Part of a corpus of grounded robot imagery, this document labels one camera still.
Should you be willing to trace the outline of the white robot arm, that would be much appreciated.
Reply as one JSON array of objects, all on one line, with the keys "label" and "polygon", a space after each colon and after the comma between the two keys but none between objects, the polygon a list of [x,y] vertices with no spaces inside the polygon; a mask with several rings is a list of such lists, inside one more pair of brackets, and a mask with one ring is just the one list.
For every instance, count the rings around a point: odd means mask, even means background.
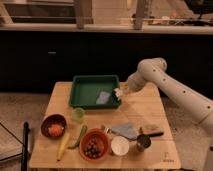
[{"label": "white robot arm", "polygon": [[148,82],[155,84],[177,105],[190,112],[211,137],[203,171],[213,171],[213,100],[187,87],[166,74],[167,63],[163,58],[143,59],[137,70],[131,74],[121,87],[123,94],[138,92]]}]

